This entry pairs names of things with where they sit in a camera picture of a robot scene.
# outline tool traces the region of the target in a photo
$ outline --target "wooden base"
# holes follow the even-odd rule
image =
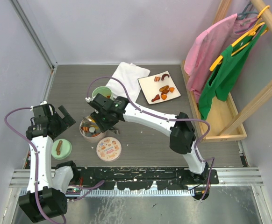
[[[184,70],[184,64],[185,61],[182,62],[181,69],[186,85],[189,76]],[[195,102],[193,92],[187,90],[187,94],[189,97],[193,117],[196,119],[200,119],[200,112]],[[247,134],[245,132],[243,124],[241,124],[237,129],[232,131],[229,135],[219,135],[219,133],[230,123],[230,121],[237,114],[238,111],[231,94],[229,94],[229,97],[226,101],[220,101],[219,99],[217,99],[217,97],[214,97],[212,101],[211,110],[207,118],[207,122],[211,125],[211,130],[209,134],[202,140],[202,142],[236,141],[245,139],[247,137]],[[195,127],[198,136],[203,135],[208,128],[205,124],[201,122],[196,122]]]

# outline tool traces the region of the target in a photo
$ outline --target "white cloth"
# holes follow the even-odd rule
[[[150,70],[148,69],[141,68],[134,64],[121,62],[112,77],[117,78],[124,84],[131,100],[135,102],[141,89],[138,79],[147,77],[149,74]],[[116,99],[118,96],[127,97],[122,86],[117,81],[110,79],[106,86],[111,89],[113,99]]]

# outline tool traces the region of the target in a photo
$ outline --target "pink shirt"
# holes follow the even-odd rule
[[[257,17],[236,20],[233,14],[203,31],[191,47],[184,69],[189,75],[187,89],[193,91],[196,102],[204,89],[211,72],[210,67],[216,58],[243,33],[235,33],[242,29],[249,29],[256,22]]]

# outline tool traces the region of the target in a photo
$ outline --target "gray floor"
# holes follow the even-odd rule
[[[262,223],[251,187],[212,187],[203,203],[191,196],[86,197],[68,203],[65,217],[68,224]],[[18,207],[12,223],[32,222]]]
[[[120,158],[112,163],[100,160],[96,154],[96,144],[87,142],[79,132],[79,124],[84,116],[93,112],[86,103],[88,85],[101,76],[111,76],[117,65],[59,65],[49,95],[49,102],[56,108],[65,106],[76,120],[76,124],[65,131],[60,138],[72,143],[72,153],[64,161],[73,160],[78,166],[186,166],[185,160],[169,148],[169,138],[148,127],[119,122],[116,127],[120,135],[116,137],[122,144]],[[180,65],[142,65],[151,70],[150,75],[169,71],[181,97],[160,104],[149,105],[142,92],[137,103],[164,113],[185,112],[192,117]],[[105,85],[107,80],[99,80],[94,87]],[[215,156],[216,167],[241,167],[236,142],[201,143],[199,149],[206,159]],[[52,158],[52,165],[63,161]]]

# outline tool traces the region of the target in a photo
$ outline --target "wooden rod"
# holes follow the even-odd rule
[[[219,22],[220,20],[223,20],[226,16],[226,13],[229,10],[230,4],[233,0],[221,0],[220,5],[218,7],[217,13],[215,15],[215,18],[213,20],[212,24],[215,24]]]
[[[265,6],[266,6],[266,4],[263,2],[263,0],[251,0],[251,2],[259,12],[262,11],[262,9],[265,8]],[[272,32],[272,13],[271,13],[270,9],[269,8],[266,9],[262,13],[261,17],[264,20],[264,22],[266,23],[269,30]]]
[[[238,113],[232,121],[219,133],[219,135],[228,135],[239,127],[249,116],[257,111],[265,102],[272,97],[272,80],[265,86],[258,95],[249,102],[244,109]]]

